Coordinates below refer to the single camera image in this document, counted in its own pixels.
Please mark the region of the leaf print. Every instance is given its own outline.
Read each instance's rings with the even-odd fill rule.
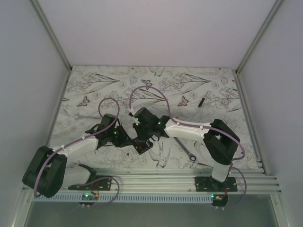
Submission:
[[[232,112],[232,111],[236,111],[236,110],[240,110],[240,109],[242,109],[241,103],[235,105],[235,106],[232,108],[232,110],[230,110],[230,111],[228,111],[228,112]]]
[[[185,163],[182,168],[183,169],[189,169],[189,168],[191,168],[191,166],[192,166],[191,163]]]
[[[178,168],[180,168],[181,167],[181,161],[177,158],[177,157],[171,157],[170,158],[171,160],[173,160],[174,162],[175,162],[175,164],[176,164],[176,166],[178,167]]]
[[[107,153],[110,152],[111,147],[103,147],[100,148],[101,154],[106,155]]]
[[[164,98],[163,97],[160,97],[160,96],[158,96],[158,95],[156,95],[156,94],[154,94],[154,93],[152,93],[152,92],[150,92],[150,91],[145,91],[145,90],[143,90],[143,89],[139,89],[143,94],[145,94],[145,95],[147,95],[147,96],[149,96],[149,97],[153,97],[153,98],[159,98],[159,99],[161,99],[161,100],[164,100]]]
[[[193,91],[193,90],[199,88],[201,85],[203,85],[203,84],[205,84],[205,83],[208,83],[208,82],[196,83],[196,84],[190,86],[189,88],[187,88],[184,92],[182,92],[182,93],[180,93],[180,94],[185,94],[185,93],[187,93],[187,92]]]
[[[223,85],[225,85],[225,84],[227,84],[228,79],[227,79],[227,78],[223,78],[223,79],[221,80],[221,82],[222,82]]]
[[[196,77],[196,76],[193,76],[193,75],[190,75],[190,74],[186,74],[186,77],[187,78],[190,78],[190,79],[195,79],[195,80],[198,80],[199,82],[200,81],[203,81],[203,82],[210,82],[210,80],[207,80],[207,79],[203,79],[201,77]]]
[[[132,78],[132,79],[129,80],[129,82],[130,82],[131,84],[134,84],[134,83],[137,82],[137,78]]]
[[[136,108],[148,107],[148,106],[153,105],[153,104],[155,104],[155,103],[158,103],[158,102],[160,102],[160,101],[161,101],[161,100],[152,100],[152,101],[148,101],[148,102],[146,102],[146,103],[142,103],[142,104],[137,105]]]
[[[104,80],[118,81],[116,79],[113,79],[113,78],[110,78],[110,77],[107,77],[107,76],[104,76],[104,75],[101,75],[101,74],[95,74],[95,76],[97,76],[101,79],[104,79]]]
[[[89,93],[98,91],[98,90],[100,90],[100,89],[103,89],[103,88],[107,87],[108,85],[110,85],[110,84],[112,84],[112,83],[115,83],[115,82],[108,82],[108,83],[100,84],[100,85],[94,87],[93,89],[91,89],[91,90],[90,90],[89,92],[87,92],[86,94],[89,94]]]

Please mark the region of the white wall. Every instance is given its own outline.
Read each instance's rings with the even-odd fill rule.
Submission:
[[[29,1],[1,1],[0,21],[0,226],[6,227],[22,176],[46,142],[67,71]]]
[[[303,204],[303,1],[285,1],[241,78],[296,226]]]
[[[72,65],[236,69],[275,0],[39,0]]]

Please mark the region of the enclosure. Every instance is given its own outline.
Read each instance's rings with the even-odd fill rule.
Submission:
[[[301,1],[0,5],[1,226],[300,226]],[[119,103],[130,138],[130,105],[188,122],[222,120],[245,148],[232,164],[238,191],[228,192],[227,205],[241,202],[211,206],[215,191],[199,192],[196,181],[212,172],[206,145],[179,138],[193,161],[164,137],[141,155],[102,146],[68,164],[118,181],[100,191],[97,208],[79,204],[86,190],[35,198],[22,177],[37,149],[66,145],[104,114],[115,116],[116,103],[99,104],[103,98]],[[238,147],[234,157],[241,154]]]

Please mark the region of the butterfly print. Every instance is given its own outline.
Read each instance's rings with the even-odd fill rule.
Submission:
[[[151,81],[148,79],[148,80],[144,80],[142,79],[141,80],[146,86],[150,87],[152,85]]]
[[[89,103],[90,101],[87,99],[87,96],[84,96],[83,98],[83,101],[80,102],[77,107],[80,107],[80,106],[87,106],[87,103]]]
[[[181,102],[178,104],[178,106],[187,105],[187,103],[188,103],[188,100],[184,96],[182,96]]]

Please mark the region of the wire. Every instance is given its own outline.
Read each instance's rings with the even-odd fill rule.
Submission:
[[[111,177],[111,176],[103,176],[103,177],[100,177],[100,178],[98,178],[97,180],[94,180],[94,181],[89,182],[89,183],[84,183],[84,184],[80,184],[80,183],[79,183],[79,184],[76,184],[76,186],[87,186],[87,185],[93,184],[93,183],[95,183],[95,182],[99,182],[99,181],[101,181],[101,180],[104,180],[104,179],[112,179],[113,181],[116,182],[116,184],[117,184],[117,186],[118,186],[118,190],[117,190],[116,195],[115,195],[110,201],[108,201],[108,202],[106,202],[106,203],[103,203],[102,205],[111,204],[113,201],[115,201],[115,199],[118,197],[118,195],[119,195],[119,193],[120,193],[120,184],[119,184],[119,182],[118,182],[115,178],[113,178],[113,177]]]
[[[151,137],[151,139],[155,142],[158,142],[160,140],[160,137],[157,137],[157,138],[158,138],[158,140],[155,140],[153,137]]]
[[[237,170],[241,174],[241,176],[243,178],[243,181],[244,181],[244,193],[243,193],[241,199],[236,204],[224,207],[225,209],[235,208],[235,207],[239,206],[243,202],[243,199],[244,199],[244,197],[246,195],[246,191],[247,191],[247,183],[246,183],[246,179],[245,179],[244,174],[238,168],[236,168],[236,167],[232,167],[232,169]]]
[[[176,124],[179,123],[180,125],[187,126],[187,127],[200,128],[200,125],[187,124],[187,123],[182,123],[182,122],[176,121],[176,120],[172,117],[172,114],[171,114],[171,112],[170,112],[170,106],[169,106],[169,102],[168,102],[167,98],[165,97],[165,95],[164,95],[160,90],[158,90],[158,89],[156,89],[156,88],[154,88],[154,87],[150,87],[150,86],[140,86],[140,87],[135,88],[135,89],[132,91],[131,96],[130,96],[130,98],[129,98],[129,109],[130,109],[130,110],[132,109],[132,98],[133,98],[133,95],[134,95],[134,93],[135,93],[136,90],[141,89],[141,88],[153,89],[153,90],[159,92],[159,93],[162,95],[162,97],[164,98],[164,100],[165,100],[165,102],[166,102],[166,104],[167,104],[167,109],[168,109],[168,112],[169,112],[169,118],[170,118],[174,123],[176,123]],[[217,131],[217,132],[223,134],[224,136],[230,138],[231,140],[233,140],[236,144],[238,144],[238,146],[239,146],[239,147],[241,148],[241,150],[242,150],[242,156],[241,156],[241,157],[234,158],[233,160],[241,160],[241,159],[243,159],[243,158],[245,157],[245,149],[244,149],[244,147],[242,146],[242,144],[240,144],[239,141],[237,141],[237,140],[236,140],[234,137],[232,137],[230,134],[227,134],[226,132],[224,132],[224,131],[222,131],[222,130],[220,130],[220,129],[216,129],[216,128],[213,128],[213,127],[210,127],[210,126],[204,126],[204,125],[203,125],[203,128],[204,128],[204,129],[210,129],[210,130],[213,130],[213,131]]]
[[[102,130],[100,130],[100,131],[97,131],[97,132],[95,132],[95,133],[93,133],[93,134],[91,134],[91,135],[87,135],[87,136],[85,136],[85,137],[83,137],[83,138],[79,138],[79,139],[77,139],[77,140],[74,140],[74,141],[72,141],[72,142],[66,144],[65,146],[63,146],[63,147],[57,149],[55,152],[53,152],[53,153],[46,159],[46,161],[43,163],[43,165],[42,165],[42,167],[41,167],[41,169],[40,169],[40,171],[39,171],[39,173],[38,173],[38,176],[37,176],[37,179],[36,179],[36,182],[35,182],[35,185],[34,185],[34,197],[38,198],[39,196],[41,196],[41,194],[39,194],[39,195],[37,194],[37,189],[38,189],[38,185],[39,185],[39,181],[40,181],[41,175],[42,175],[42,173],[43,173],[45,167],[46,167],[47,164],[49,163],[49,161],[50,161],[58,152],[62,151],[64,148],[67,148],[67,147],[69,147],[69,146],[71,146],[71,145],[73,145],[73,144],[75,144],[75,143],[77,143],[77,142],[79,142],[79,141],[81,141],[81,140],[84,140],[84,139],[87,139],[87,138],[89,138],[89,137],[98,135],[99,133],[104,132],[105,130],[109,129],[112,125],[115,124],[115,122],[117,121],[118,116],[119,116],[119,114],[120,114],[120,106],[119,106],[119,103],[118,103],[115,99],[113,99],[113,98],[104,98],[103,100],[101,100],[101,102],[100,102],[100,104],[99,104],[99,108],[100,108],[100,106],[101,106],[101,103],[104,102],[104,101],[107,100],[107,99],[111,99],[111,100],[113,100],[114,102],[116,102],[117,107],[118,107],[117,115],[116,115],[114,121],[111,122],[111,123],[110,123],[107,127],[105,127],[104,129],[102,129]]]

